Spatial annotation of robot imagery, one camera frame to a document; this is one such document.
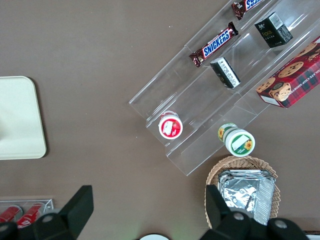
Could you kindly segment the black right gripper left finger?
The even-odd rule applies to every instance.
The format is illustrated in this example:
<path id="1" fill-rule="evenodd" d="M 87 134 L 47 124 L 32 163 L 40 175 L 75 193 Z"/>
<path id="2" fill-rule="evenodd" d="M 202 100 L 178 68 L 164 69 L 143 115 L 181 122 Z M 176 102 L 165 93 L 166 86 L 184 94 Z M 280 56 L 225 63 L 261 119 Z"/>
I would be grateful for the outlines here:
<path id="1" fill-rule="evenodd" d="M 93 187 L 83 185 L 58 213 L 47 213 L 24 228 L 0 224 L 2 240 L 76 240 L 94 211 Z"/>

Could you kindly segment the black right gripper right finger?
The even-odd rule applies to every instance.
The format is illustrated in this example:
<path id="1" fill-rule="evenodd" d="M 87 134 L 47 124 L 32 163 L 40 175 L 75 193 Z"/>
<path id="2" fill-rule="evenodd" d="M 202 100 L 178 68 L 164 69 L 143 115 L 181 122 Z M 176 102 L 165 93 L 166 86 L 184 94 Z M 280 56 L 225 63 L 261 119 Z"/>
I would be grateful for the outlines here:
<path id="1" fill-rule="evenodd" d="M 206 213 L 211 229 L 202 240 L 307 240 L 306 233 L 293 221 L 272 218 L 267 225 L 247 214 L 231 211 L 215 185 L 205 189 Z"/>

